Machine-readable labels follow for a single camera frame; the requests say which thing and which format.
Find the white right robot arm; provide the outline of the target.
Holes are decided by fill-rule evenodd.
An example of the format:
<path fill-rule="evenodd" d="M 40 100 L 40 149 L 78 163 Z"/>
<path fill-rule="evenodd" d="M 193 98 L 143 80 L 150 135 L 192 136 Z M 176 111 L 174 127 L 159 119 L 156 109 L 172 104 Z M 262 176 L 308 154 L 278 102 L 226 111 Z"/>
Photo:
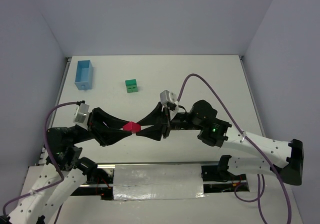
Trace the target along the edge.
<path fill-rule="evenodd" d="M 304 148 L 300 140 L 277 141 L 250 132 L 240 132 L 231 123 L 217 118 L 217 111 L 205 100 L 197 101 L 189 112 L 177 112 L 158 103 L 156 108 L 138 124 L 144 129 L 139 136 L 156 141 L 171 131 L 198 130 L 197 138 L 211 147 L 233 149 L 250 154 L 221 156 L 219 172 L 226 175 L 263 174 L 278 176 L 284 183 L 300 186 L 303 180 Z"/>

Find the green arched hospital block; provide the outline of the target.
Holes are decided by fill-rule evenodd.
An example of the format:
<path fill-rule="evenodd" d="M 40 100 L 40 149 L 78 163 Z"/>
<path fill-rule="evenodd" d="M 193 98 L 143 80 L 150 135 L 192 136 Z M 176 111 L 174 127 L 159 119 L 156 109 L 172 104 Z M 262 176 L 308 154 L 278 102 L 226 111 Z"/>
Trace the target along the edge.
<path fill-rule="evenodd" d="M 126 86 L 126 91 L 127 93 L 135 93 L 135 92 L 138 92 L 138 87 L 136 84 L 134 85 L 127 85 Z"/>

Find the green rectangular wooden block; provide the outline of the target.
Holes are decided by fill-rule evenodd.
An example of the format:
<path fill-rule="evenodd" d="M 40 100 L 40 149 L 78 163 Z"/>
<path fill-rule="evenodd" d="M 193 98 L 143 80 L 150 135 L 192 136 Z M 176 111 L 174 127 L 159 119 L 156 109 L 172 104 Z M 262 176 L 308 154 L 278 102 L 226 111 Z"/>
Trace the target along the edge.
<path fill-rule="evenodd" d="M 135 79 L 130 79 L 125 81 L 126 87 L 128 86 L 137 86 L 137 81 Z"/>

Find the blue plastic bin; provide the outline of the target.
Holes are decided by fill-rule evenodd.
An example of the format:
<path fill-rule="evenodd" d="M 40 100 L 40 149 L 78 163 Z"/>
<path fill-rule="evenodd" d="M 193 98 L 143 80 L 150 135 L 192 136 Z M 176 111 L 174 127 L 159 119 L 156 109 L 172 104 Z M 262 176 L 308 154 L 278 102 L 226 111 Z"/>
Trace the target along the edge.
<path fill-rule="evenodd" d="M 91 90 L 93 86 L 93 66 L 90 60 L 77 62 L 75 85 L 78 90 Z"/>

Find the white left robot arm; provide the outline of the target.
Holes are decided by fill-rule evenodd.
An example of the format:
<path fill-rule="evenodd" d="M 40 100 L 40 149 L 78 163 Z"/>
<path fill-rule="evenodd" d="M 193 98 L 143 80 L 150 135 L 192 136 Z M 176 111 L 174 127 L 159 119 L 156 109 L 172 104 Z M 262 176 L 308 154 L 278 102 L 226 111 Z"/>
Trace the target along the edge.
<path fill-rule="evenodd" d="M 74 126 L 50 128 L 44 131 L 48 153 L 37 180 L 29 192 L 14 198 L 17 207 L 0 217 L 2 224 L 46 224 L 66 199 L 84 183 L 107 184 L 111 175 L 97 163 L 81 157 L 78 143 L 95 139 L 105 147 L 130 136 L 123 130 L 128 121 L 107 114 L 100 108 L 89 112 L 81 104 L 74 115 Z"/>

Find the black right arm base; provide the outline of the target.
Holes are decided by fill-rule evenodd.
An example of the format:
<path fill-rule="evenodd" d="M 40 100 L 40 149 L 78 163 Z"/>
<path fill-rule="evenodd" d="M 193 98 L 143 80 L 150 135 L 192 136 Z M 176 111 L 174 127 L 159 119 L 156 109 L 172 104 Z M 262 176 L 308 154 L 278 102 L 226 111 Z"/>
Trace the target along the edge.
<path fill-rule="evenodd" d="M 245 174 L 234 175 L 228 171 L 230 155 L 224 155 L 218 162 L 201 163 L 201 178 L 203 180 L 203 192 L 230 193 L 248 192 L 247 177 Z"/>

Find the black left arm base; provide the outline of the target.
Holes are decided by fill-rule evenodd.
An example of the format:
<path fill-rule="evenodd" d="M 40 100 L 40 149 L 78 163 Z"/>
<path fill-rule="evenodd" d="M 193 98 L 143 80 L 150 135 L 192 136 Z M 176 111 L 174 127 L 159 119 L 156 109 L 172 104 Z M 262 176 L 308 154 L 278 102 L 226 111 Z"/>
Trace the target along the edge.
<path fill-rule="evenodd" d="M 108 174 L 104 169 L 99 168 L 97 163 L 83 157 L 75 163 L 75 169 L 82 171 L 82 174 L 86 176 L 86 182 L 88 184 L 106 184 L 109 186 L 113 183 L 113 174 Z"/>

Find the red triangular wooden block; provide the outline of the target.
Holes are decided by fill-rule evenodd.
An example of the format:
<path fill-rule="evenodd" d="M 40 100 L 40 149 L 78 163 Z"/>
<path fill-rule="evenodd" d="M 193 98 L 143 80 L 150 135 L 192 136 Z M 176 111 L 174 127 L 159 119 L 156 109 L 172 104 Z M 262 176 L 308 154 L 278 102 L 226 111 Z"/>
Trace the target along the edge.
<path fill-rule="evenodd" d="M 135 122 L 128 122 L 122 127 L 122 129 L 135 134 L 141 131 L 141 126 Z"/>

